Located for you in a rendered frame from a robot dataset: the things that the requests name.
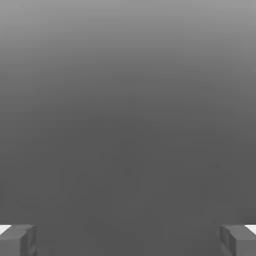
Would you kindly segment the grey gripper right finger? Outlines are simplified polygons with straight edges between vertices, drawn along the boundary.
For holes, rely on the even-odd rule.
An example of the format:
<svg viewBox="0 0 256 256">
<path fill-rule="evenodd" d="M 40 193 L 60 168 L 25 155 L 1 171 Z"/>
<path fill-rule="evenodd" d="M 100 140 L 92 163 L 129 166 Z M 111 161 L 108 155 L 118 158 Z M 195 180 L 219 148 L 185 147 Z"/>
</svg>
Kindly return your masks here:
<svg viewBox="0 0 256 256">
<path fill-rule="evenodd" d="M 222 256 L 256 256 L 256 224 L 221 225 Z"/>
</svg>

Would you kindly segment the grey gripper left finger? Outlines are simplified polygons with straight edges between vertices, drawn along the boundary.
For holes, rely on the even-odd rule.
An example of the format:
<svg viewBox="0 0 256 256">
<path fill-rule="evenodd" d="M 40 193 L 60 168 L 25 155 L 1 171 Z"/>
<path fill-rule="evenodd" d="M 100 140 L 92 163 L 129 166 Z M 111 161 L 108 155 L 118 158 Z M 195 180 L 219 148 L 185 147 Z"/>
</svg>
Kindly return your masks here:
<svg viewBox="0 0 256 256">
<path fill-rule="evenodd" d="M 0 256 L 38 256 L 37 227 L 0 224 Z"/>
</svg>

